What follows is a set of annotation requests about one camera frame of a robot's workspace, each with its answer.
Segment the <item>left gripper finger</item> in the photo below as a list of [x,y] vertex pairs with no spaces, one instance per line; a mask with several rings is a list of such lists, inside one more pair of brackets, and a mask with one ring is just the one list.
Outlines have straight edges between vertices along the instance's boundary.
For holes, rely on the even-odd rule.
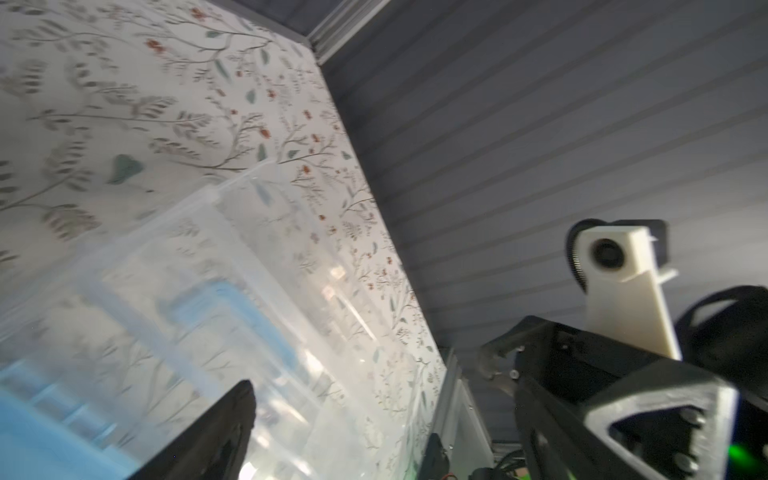
[[238,382],[130,480],[237,479],[256,410],[253,384],[249,380]]

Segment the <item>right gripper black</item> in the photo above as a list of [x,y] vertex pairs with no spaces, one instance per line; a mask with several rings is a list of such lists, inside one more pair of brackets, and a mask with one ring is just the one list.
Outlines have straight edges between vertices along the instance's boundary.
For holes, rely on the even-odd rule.
[[767,475],[766,405],[700,367],[527,316],[480,347],[478,372],[515,396],[534,479]]

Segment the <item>blue plastic tool box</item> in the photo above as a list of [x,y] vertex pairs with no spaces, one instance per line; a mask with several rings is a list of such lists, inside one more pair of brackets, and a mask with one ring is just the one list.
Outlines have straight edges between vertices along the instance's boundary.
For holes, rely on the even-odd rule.
[[3,479],[127,479],[139,462],[116,445],[110,413],[30,360],[1,365]]

